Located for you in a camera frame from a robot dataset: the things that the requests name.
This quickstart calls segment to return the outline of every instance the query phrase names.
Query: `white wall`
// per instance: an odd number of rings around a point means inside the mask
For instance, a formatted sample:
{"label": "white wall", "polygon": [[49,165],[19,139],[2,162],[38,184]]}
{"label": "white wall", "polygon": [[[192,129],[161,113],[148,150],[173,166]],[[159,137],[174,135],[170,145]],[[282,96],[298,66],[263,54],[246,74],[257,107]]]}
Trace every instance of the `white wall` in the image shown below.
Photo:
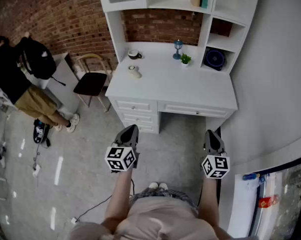
{"label": "white wall", "polygon": [[258,1],[231,78],[238,111],[221,127],[233,164],[219,205],[226,230],[236,174],[301,157],[301,0]]}

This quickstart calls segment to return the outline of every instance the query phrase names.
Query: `khaki shorts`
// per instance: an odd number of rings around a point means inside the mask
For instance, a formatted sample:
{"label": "khaki shorts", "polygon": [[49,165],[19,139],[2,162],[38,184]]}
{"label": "khaki shorts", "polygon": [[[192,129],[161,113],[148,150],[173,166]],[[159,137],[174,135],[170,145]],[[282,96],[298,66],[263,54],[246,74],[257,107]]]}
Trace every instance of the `khaki shorts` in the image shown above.
{"label": "khaki shorts", "polygon": [[15,103],[15,107],[33,118],[38,118],[42,115],[53,115],[57,105],[41,89],[32,84]]}

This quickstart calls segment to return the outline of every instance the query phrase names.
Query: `black chair seat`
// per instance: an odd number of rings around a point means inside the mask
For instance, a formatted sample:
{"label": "black chair seat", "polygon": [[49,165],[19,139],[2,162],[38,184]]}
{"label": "black chair seat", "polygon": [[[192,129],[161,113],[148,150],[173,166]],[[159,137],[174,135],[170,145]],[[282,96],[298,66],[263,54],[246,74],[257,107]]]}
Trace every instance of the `black chair seat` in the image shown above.
{"label": "black chair seat", "polygon": [[103,73],[86,73],[79,80],[74,93],[79,95],[98,96],[105,84],[107,75]]}

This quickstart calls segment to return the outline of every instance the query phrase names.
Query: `plaid skirt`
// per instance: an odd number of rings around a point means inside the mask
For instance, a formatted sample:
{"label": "plaid skirt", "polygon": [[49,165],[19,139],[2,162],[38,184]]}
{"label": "plaid skirt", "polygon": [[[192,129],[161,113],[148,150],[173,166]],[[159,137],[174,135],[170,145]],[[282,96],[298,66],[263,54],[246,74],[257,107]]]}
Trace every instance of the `plaid skirt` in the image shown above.
{"label": "plaid skirt", "polygon": [[133,195],[129,200],[129,204],[130,204],[130,206],[132,206],[138,199],[147,198],[147,197],[176,198],[176,199],[179,199],[179,200],[182,200],[182,201],[188,203],[192,208],[194,208],[196,211],[198,211],[197,205],[194,204],[192,199],[190,199],[189,196],[187,194],[185,194],[184,192],[173,190],[173,189],[165,190],[161,187],[158,187],[156,189],[147,187],[142,192]]}

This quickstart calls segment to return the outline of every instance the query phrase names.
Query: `mug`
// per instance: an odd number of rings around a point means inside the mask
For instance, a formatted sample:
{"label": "mug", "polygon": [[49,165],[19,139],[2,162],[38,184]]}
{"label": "mug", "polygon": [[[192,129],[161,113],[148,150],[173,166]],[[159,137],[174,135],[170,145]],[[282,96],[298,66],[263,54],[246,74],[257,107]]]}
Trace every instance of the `mug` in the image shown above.
{"label": "mug", "polygon": [[143,56],[139,53],[138,50],[129,50],[128,51],[128,57],[132,60],[142,59]]}

